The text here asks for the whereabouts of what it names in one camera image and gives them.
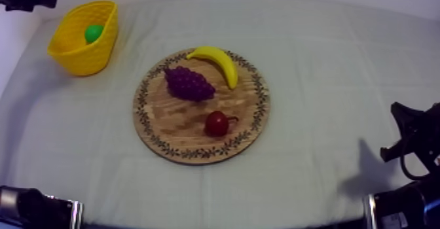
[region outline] banana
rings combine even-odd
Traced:
[[[226,54],[217,47],[199,46],[192,53],[187,55],[187,59],[202,58],[215,62],[223,70],[226,82],[230,89],[234,89],[238,82],[238,72],[234,62]]]

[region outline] table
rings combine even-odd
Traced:
[[[0,180],[85,203],[87,222],[134,228],[298,228],[360,217],[361,198],[409,181],[379,148],[394,101],[440,100],[440,25],[311,0],[163,0],[120,6],[111,61],[70,77],[38,29],[0,102]],[[213,45],[248,59],[271,93],[266,129],[212,166],[157,157],[132,98],[164,56]],[[410,156],[412,172],[425,172]]]

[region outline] wood grain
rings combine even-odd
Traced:
[[[164,58],[145,75],[134,97],[134,126],[142,141],[167,160],[188,165],[212,164],[237,155],[258,137],[269,115],[269,91],[252,64],[227,51],[238,69],[238,85],[230,90],[217,65],[185,59],[193,50]],[[204,75],[216,89],[214,98],[196,103],[172,97],[163,70],[178,65]],[[212,111],[223,111],[240,120],[230,125],[226,136],[208,137],[204,123]]]

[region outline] plastic fruit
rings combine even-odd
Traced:
[[[203,101],[214,97],[215,88],[200,73],[178,66],[165,69],[165,79],[171,95],[184,100]]]
[[[104,27],[102,25],[90,25],[87,27],[86,32],[84,34],[86,41],[88,44],[91,44],[98,39],[102,31],[104,30]]]
[[[202,58],[215,62],[224,72],[229,88],[234,89],[237,86],[237,68],[226,52],[217,47],[200,46],[187,55],[187,59],[191,58]]]
[[[238,121],[238,118],[226,117],[221,111],[214,111],[206,117],[205,133],[212,137],[221,137],[228,133],[229,121]]]

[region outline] grape cluster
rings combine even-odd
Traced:
[[[200,73],[186,67],[165,69],[165,79],[171,95],[184,100],[203,101],[214,97],[215,88]]]

